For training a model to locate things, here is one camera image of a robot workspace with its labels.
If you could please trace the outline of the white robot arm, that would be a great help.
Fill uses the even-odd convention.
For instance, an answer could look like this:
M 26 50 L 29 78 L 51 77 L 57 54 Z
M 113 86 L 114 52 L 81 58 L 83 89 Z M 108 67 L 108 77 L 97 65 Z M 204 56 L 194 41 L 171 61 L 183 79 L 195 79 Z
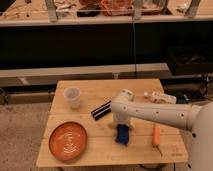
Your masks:
M 110 108 L 119 124 L 135 117 L 189 131 L 188 171 L 213 171 L 213 102 L 202 106 L 135 102 L 134 94 L 123 89 L 112 99 Z

